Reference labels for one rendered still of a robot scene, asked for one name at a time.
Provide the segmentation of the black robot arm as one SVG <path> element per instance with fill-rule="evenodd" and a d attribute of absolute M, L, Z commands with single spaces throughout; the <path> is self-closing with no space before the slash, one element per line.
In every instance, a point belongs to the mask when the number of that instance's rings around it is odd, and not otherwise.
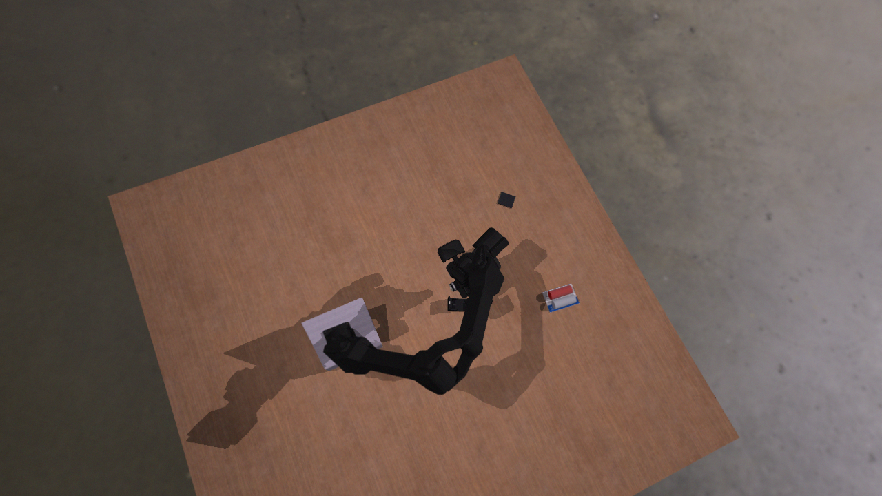
<path fill-rule="evenodd" d="M 453 337 L 433 343 L 427 351 L 409 355 L 377 349 L 367 337 L 357 337 L 349 322 L 344 322 L 322 331 L 327 340 L 322 352 L 344 373 L 366 375 L 375 371 L 415 380 L 427 390 L 444 395 L 464 379 L 473 359 L 483 350 L 489 307 L 504 282 L 497 256 L 507 245 L 506 238 L 489 228 L 472 245 L 475 247 L 473 252 L 465 252 L 459 257 L 451 274 L 461 283 L 469 281 L 470 294 L 460 330 Z M 459 361 L 451 367 L 442 355 L 459 348 L 462 351 Z"/>

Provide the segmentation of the black battery holder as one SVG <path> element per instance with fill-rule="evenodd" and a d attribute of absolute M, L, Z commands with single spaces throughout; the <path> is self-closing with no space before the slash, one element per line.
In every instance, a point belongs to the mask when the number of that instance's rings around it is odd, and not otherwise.
<path fill-rule="evenodd" d="M 466 299 L 462 298 L 450 298 L 450 296 L 448 296 L 447 311 L 465 311 L 465 300 Z"/>

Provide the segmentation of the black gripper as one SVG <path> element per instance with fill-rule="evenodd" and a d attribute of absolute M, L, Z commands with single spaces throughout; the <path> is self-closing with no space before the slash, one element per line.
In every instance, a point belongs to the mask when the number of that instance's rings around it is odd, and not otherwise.
<path fill-rule="evenodd" d="M 461 298 L 466 298 L 470 294 L 469 281 L 464 280 L 464 282 L 461 283 L 457 278 L 455 278 L 455 276 L 453 276 L 453 274 L 451 274 L 451 272 L 453 272 L 454 268 L 457 266 L 457 263 L 459 261 L 459 258 L 457 256 L 461 254 L 461 252 L 465 252 L 465 250 L 460 244 L 460 240 L 453 240 L 451 242 L 448 242 L 448 244 L 445 244 L 438 248 L 439 258 L 441 258 L 443 262 L 449 260 L 450 258 L 453 259 L 453 262 L 450 262 L 445 268 L 447 268 L 447 272 L 450 274 L 451 277 L 456 280 L 457 285 L 459 285 L 458 290 Z"/>

